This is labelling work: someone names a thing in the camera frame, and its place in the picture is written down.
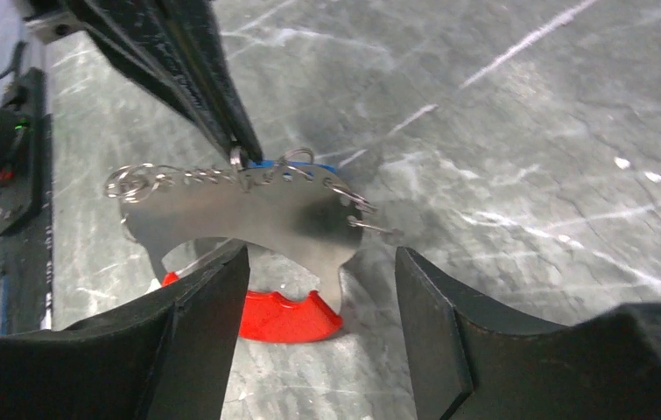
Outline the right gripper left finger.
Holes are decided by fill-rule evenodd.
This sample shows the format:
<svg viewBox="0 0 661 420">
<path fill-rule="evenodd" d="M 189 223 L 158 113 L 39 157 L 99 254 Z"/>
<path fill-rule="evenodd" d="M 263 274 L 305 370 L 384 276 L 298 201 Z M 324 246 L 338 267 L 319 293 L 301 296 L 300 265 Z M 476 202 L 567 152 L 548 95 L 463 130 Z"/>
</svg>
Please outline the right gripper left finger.
<svg viewBox="0 0 661 420">
<path fill-rule="evenodd" d="M 0 337 L 0 419 L 217 419 L 243 314 L 243 245 L 59 331 Z"/>
</svg>

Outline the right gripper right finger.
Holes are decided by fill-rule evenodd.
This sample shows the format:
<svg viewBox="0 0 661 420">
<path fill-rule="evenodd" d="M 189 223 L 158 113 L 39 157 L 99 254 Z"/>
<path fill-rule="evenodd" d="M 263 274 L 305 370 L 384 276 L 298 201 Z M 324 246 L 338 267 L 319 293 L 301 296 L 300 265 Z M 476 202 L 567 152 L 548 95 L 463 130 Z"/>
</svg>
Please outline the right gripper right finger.
<svg viewBox="0 0 661 420">
<path fill-rule="evenodd" d="M 395 279 L 421 419 L 661 419 L 661 303 L 556 324 L 398 248 Z"/>
</svg>

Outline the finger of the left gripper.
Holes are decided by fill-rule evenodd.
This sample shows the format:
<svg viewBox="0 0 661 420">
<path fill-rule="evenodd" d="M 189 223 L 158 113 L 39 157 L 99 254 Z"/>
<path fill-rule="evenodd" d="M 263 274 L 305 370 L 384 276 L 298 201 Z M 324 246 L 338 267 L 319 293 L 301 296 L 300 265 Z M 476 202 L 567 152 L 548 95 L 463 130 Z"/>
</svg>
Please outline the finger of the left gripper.
<svg viewBox="0 0 661 420">
<path fill-rule="evenodd" d="M 202 131 L 229 157 L 260 162 L 263 150 L 230 75 L 210 1 L 157 1 L 157 11 L 185 79 L 179 84 Z"/>
<path fill-rule="evenodd" d="M 166 36 L 156 2 L 65 1 L 63 6 L 117 71 L 188 119 L 212 144 L 189 110 L 188 96 L 179 89 L 185 78 L 176 74 L 180 61 Z M 229 157 L 222 155 L 246 165 L 249 160 L 242 161 L 238 152 L 234 149 Z"/>
</svg>

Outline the blue tagged key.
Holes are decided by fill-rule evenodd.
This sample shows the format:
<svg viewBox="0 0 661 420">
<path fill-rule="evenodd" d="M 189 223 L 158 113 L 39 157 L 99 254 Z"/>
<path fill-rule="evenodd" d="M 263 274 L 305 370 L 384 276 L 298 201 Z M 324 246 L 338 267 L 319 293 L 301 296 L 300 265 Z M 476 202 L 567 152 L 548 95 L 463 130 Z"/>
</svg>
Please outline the blue tagged key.
<svg viewBox="0 0 661 420">
<path fill-rule="evenodd" d="M 288 168 L 290 166 L 292 167 L 300 167 L 300 166 L 311 166 L 311 167 L 319 167 L 323 168 L 329 172 L 336 173 L 337 170 L 335 167 L 327 164 L 318 164 L 318 163 L 309 163 L 309 162 L 302 162 L 302 161 L 288 161 L 286 164 L 280 164 L 277 160 L 264 160 L 262 162 L 250 162 L 248 164 L 249 169 L 256 169 L 256 168 L 271 168 L 274 166 L 282 167 L 282 168 Z"/>
</svg>

